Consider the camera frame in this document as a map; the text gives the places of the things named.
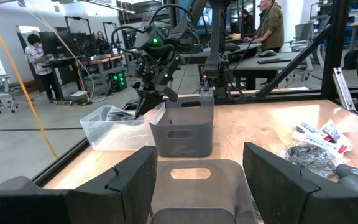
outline small items pile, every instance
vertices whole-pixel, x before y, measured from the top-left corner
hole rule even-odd
[[[301,144],[289,148],[285,159],[325,178],[335,174],[337,165],[349,161],[344,153],[353,149],[350,140],[335,128],[331,120],[320,130],[300,123],[293,137]]]

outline person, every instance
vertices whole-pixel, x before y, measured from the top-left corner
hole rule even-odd
[[[262,43],[263,51],[273,50],[274,52],[279,53],[284,45],[284,19],[281,6],[277,2],[273,4],[272,9],[267,14],[267,11],[272,4],[273,0],[261,0],[260,2],[262,16],[266,16],[266,18],[259,32],[256,34],[255,40]],[[266,82],[261,83],[261,85],[269,84],[275,75],[276,72],[272,77],[268,78]]]
[[[96,48],[99,49],[100,54],[106,54],[111,49],[109,42],[104,38],[101,31],[98,31],[98,39],[96,40]]]
[[[242,18],[243,18],[243,25],[241,29],[241,36],[247,37],[249,34],[253,35],[254,33],[254,19],[252,15],[249,14],[247,9],[242,10]]]
[[[53,59],[53,55],[44,55],[44,50],[42,50],[42,44],[39,36],[30,34],[27,41],[30,45],[25,48],[25,57],[27,61],[34,66],[35,72],[40,76],[41,82],[47,92],[49,102],[53,103],[53,95],[50,90],[50,86],[52,86],[56,99],[60,98],[59,90],[57,88],[52,69],[42,67],[48,60]]]

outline man in green jacket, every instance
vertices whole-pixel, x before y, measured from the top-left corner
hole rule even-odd
[[[272,4],[273,0],[261,0],[260,10],[267,12]],[[281,6],[275,2],[270,12],[265,16],[266,19],[257,33],[255,40],[262,43],[263,51],[273,50],[279,53],[284,44],[284,18]],[[268,78],[266,82],[261,83],[261,85],[269,84],[275,74],[276,73],[272,74],[272,77]]]

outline woman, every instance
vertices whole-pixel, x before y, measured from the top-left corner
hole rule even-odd
[[[45,91],[47,92],[49,102],[53,103],[53,95],[52,91],[50,91],[50,87],[52,86],[56,99],[60,98],[59,90],[52,69],[43,67],[47,60],[53,59],[53,55],[44,55],[39,36],[30,34],[27,41],[30,45],[25,48],[25,57],[27,61],[34,66],[34,70],[36,74],[40,76]]]
[[[96,40],[96,48],[99,49],[100,54],[107,54],[111,50],[110,44],[104,38],[104,35],[101,31],[98,32],[98,39]]]
[[[242,10],[242,29],[241,29],[241,36],[249,37],[253,36],[254,34],[254,19],[252,18],[252,15],[249,14],[249,12],[246,9]]]

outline hair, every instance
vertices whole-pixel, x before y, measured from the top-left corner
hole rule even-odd
[[[243,14],[243,15],[245,14],[245,15],[249,16],[249,12],[248,12],[247,9],[243,9],[243,10],[242,10],[242,14]]]
[[[38,35],[36,35],[36,34],[30,34],[29,37],[27,38],[27,41],[31,45],[34,45],[35,43],[40,43],[41,44],[40,37]]]
[[[103,32],[101,32],[101,31],[98,31],[98,33],[97,33],[98,38],[99,38],[99,33],[101,33],[101,34],[102,34],[103,39],[104,39],[104,34],[103,34]]]

